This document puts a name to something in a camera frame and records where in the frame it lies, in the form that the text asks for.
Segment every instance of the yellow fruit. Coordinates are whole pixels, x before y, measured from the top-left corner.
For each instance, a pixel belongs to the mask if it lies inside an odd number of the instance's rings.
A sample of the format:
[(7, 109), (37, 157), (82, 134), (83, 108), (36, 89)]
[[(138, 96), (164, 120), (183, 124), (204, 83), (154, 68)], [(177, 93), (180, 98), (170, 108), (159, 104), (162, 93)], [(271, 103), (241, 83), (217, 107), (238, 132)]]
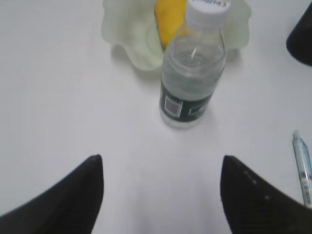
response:
[(186, 0), (158, 0), (154, 14), (163, 48), (166, 48), (184, 22)]

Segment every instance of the green label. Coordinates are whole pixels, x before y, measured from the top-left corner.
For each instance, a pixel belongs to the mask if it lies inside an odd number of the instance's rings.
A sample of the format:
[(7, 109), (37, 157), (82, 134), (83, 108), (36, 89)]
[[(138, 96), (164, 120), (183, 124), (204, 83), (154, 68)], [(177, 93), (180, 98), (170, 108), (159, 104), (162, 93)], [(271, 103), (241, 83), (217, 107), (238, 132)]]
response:
[(160, 107), (169, 118), (179, 122), (194, 121), (204, 114), (212, 94), (198, 101), (186, 101), (172, 96), (161, 83)]

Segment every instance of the bottle cap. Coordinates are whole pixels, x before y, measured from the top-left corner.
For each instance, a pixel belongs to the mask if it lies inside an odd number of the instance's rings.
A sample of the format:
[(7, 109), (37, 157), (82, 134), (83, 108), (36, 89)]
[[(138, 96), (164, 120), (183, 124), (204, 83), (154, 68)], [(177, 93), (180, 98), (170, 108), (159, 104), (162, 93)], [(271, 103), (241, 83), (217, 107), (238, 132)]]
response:
[(230, 8), (229, 0), (188, 0), (185, 22), (201, 31), (221, 29)]

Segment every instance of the bowl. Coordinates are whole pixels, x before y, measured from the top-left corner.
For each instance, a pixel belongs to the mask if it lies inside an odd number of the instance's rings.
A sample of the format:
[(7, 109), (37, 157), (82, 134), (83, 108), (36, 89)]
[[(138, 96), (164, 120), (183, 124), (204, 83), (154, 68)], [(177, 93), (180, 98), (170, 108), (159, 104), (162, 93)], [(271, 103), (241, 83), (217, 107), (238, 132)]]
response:
[[(162, 65), (163, 50), (154, 17), (157, 0), (104, 0), (102, 37), (122, 46), (133, 65), (151, 71)], [(232, 9), (222, 29), (227, 50), (248, 44), (251, 8), (244, 0), (232, 0)]]

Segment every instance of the white table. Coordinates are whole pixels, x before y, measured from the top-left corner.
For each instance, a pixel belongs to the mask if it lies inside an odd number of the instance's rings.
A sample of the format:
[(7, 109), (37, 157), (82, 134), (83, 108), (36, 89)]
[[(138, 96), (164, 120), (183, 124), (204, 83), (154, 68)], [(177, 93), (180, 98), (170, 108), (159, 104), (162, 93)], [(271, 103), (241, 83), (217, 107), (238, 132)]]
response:
[(229, 234), (225, 154), (302, 202), (291, 137), (312, 149), (312, 67), (285, 41), (309, 2), (249, 0), (249, 45), (229, 54), (204, 120), (177, 131), (159, 117), (159, 73), (101, 38), (101, 0), (0, 0), (0, 214), (97, 153), (94, 234)]

